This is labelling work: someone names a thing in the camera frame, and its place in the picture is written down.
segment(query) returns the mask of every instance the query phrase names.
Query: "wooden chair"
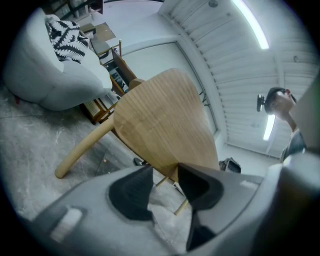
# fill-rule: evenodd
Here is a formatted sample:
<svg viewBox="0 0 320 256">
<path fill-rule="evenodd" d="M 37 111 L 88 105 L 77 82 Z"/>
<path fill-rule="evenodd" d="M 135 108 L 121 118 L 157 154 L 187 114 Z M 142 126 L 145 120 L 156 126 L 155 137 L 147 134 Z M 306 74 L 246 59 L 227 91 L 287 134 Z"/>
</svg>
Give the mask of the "wooden chair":
<svg viewBox="0 0 320 256">
<path fill-rule="evenodd" d="M 114 114 L 84 138 L 56 168 L 62 178 L 102 136 L 118 137 L 165 178 L 178 181 L 178 163 L 219 170 L 219 161 L 203 104 L 190 78 L 169 69 L 142 82 L 116 104 Z M 176 214 L 187 205 L 185 200 Z"/>
</svg>

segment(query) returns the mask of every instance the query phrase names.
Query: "chair backrest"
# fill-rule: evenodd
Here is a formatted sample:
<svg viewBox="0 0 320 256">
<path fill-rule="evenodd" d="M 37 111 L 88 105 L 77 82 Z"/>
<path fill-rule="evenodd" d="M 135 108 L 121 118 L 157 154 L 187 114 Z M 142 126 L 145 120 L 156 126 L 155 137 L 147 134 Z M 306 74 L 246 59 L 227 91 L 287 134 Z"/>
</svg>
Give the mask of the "chair backrest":
<svg viewBox="0 0 320 256">
<path fill-rule="evenodd" d="M 174 181 L 178 163 L 219 170 L 201 99 L 179 69 L 168 69 L 124 95 L 114 109 L 114 127 L 129 148 Z"/>
</svg>

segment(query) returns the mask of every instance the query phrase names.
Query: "white wall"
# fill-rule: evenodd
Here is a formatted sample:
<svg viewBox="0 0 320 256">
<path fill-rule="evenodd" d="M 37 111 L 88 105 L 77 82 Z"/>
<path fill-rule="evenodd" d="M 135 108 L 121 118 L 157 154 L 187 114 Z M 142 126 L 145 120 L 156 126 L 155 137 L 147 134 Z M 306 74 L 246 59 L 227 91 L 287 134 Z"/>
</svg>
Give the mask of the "white wall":
<svg viewBox="0 0 320 256">
<path fill-rule="evenodd" d="M 216 153 L 218 155 L 219 161 L 224 160 L 226 158 L 226 157 L 223 158 L 223 150 L 224 150 L 224 146 L 225 146 L 225 140 L 224 140 L 224 136 L 220 130 L 218 130 L 214 134 L 214 143 L 215 143 Z"/>
<path fill-rule="evenodd" d="M 122 55 L 146 47 L 175 42 L 179 36 L 158 15 L 161 2 L 123 0 L 103 4 L 103 14 L 92 15 L 93 25 L 107 23 L 116 38 L 108 40 L 110 46 L 122 40 Z"/>
<path fill-rule="evenodd" d="M 242 174 L 248 175 L 265 176 L 269 166 L 280 163 L 279 159 L 225 144 L 218 152 L 218 159 L 229 157 L 241 165 Z"/>
<path fill-rule="evenodd" d="M 202 92 L 193 69 L 176 43 L 166 43 L 134 51 L 123 56 L 123 59 L 136 77 L 144 80 L 148 80 L 168 69 L 178 68 L 188 74 L 198 93 Z M 204 107 L 204 110 L 213 135 L 216 131 L 214 120 L 207 106 Z"/>
<path fill-rule="evenodd" d="M 218 130 L 221 132 L 223 140 L 225 141 L 228 138 L 225 113 L 218 89 L 215 84 L 215 80 L 211 74 L 210 69 L 208 68 L 208 64 L 206 63 L 199 49 L 191 40 L 190 36 L 182 29 L 179 24 L 170 19 L 168 16 L 168 12 L 170 12 L 172 7 L 175 6 L 178 2 L 180 2 L 180 0 L 166 0 L 159 9 L 158 13 L 163 17 L 163 20 L 166 21 L 168 26 L 170 26 L 170 28 L 172 28 L 179 34 L 177 43 L 186 54 L 187 58 L 190 60 L 194 70 L 196 71 L 201 81 L 201 84 L 206 91 L 211 110 L 214 114 L 215 124 Z"/>
</svg>

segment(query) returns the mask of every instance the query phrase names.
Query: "wall-mounted device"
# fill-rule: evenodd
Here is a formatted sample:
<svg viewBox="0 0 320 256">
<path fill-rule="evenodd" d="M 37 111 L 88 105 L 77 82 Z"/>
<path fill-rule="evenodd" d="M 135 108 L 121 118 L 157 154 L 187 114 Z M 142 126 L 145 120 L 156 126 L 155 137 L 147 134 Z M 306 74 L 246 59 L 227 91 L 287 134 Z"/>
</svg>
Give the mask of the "wall-mounted device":
<svg viewBox="0 0 320 256">
<path fill-rule="evenodd" d="M 256 111 L 260 112 L 262 110 L 262 106 L 266 103 L 265 97 L 258 94 L 257 101 L 256 101 Z"/>
</svg>

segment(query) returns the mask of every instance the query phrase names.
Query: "floor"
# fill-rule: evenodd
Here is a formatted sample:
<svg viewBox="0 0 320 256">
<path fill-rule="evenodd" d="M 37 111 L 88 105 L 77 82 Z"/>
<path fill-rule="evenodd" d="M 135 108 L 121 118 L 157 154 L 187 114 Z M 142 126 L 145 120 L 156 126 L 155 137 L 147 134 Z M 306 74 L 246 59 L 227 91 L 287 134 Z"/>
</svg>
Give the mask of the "floor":
<svg viewBox="0 0 320 256">
<path fill-rule="evenodd" d="M 78 107 L 53 112 L 23 100 L 17 104 L 0 84 L 0 170 L 18 214 L 32 220 L 78 183 L 133 166 L 135 154 L 108 133 L 74 164 L 64 179 L 56 178 L 54 170 L 63 157 L 94 128 Z M 154 170 L 153 182 L 162 178 Z M 154 187 L 149 198 L 155 230 L 177 253 L 186 251 L 191 222 L 190 206 L 174 215 L 183 200 L 184 196 L 169 182 Z"/>
</svg>

